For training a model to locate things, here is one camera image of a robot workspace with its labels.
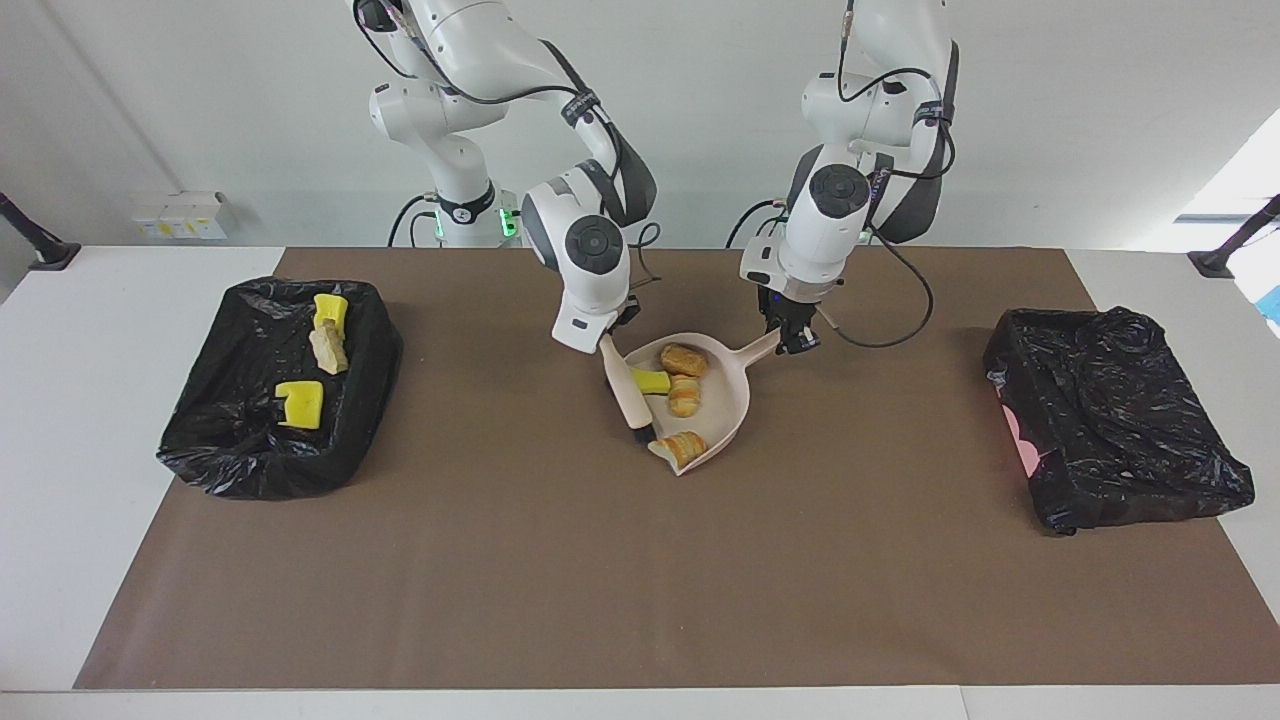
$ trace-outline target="electrical outlet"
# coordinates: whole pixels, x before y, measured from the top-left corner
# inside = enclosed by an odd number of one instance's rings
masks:
[[[236,227],[220,192],[136,195],[133,223],[148,240],[227,240]]]

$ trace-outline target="green indicator light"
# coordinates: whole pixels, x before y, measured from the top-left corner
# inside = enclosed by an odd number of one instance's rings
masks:
[[[520,232],[520,227],[516,225],[516,218],[511,210],[502,208],[498,210],[498,217],[502,218],[502,234],[504,237],[516,237],[516,233]]]

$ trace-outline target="black stand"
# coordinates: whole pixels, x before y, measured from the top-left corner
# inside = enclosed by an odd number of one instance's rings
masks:
[[[0,215],[4,215],[4,219],[9,220],[9,224],[36,249],[36,261],[28,265],[31,270],[61,270],[79,252],[78,242],[63,242],[28,218],[3,192],[0,192]]]
[[[1226,260],[1233,252],[1244,247],[1244,243],[1249,241],[1251,237],[1258,234],[1258,231],[1265,228],[1271,220],[1280,217],[1280,195],[1276,195],[1267,202],[1266,208],[1261,209],[1252,218],[1240,225],[1240,229],[1235,231],[1235,234],[1222,243],[1217,250],[1188,252],[1187,256],[1192,259],[1192,265],[1199,270],[1206,278],[1234,278],[1231,270],[1226,269]]]

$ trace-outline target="pink dustpan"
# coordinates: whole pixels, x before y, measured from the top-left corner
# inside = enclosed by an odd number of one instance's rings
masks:
[[[655,340],[626,356],[627,365],[640,370],[662,370],[658,356],[662,348],[671,345],[684,345],[707,356],[707,373],[699,378],[701,406],[691,418],[676,418],[667,409],[667,396],[644,396],[653,427],[658,437],[673,436],[692,430],[707,442],[707,452],[689,465],[672,470],[677,475],[692,470],[724,450],[733,439],[737,429],[746,419],[746,409],[751,404],[751,388],[746,382],[746,369],[756,360],[773,355],[778,346],[778,333],[769,332],[741,350],[730,350],[721,341],[700,333],[677,333]]]

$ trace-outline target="brown paper mat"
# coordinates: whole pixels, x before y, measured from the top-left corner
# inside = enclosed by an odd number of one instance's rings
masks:
[[[1065,255],[908,249],[933,324],[750,370],[751,411],[676,479],[595,357],[548,336],[529,252],[289,250],[378,284],[399,386],[353,484],[283,503],[174,484],[78,688],[599,688],[1280,682],[1280,630],[1215,520],[1047,537],[980,355],[1011,306],[1091,307]],[[626,352],[760,332],[728,252],[667,279]],[[887,337],[914,281],[859,250],[828,302]]]

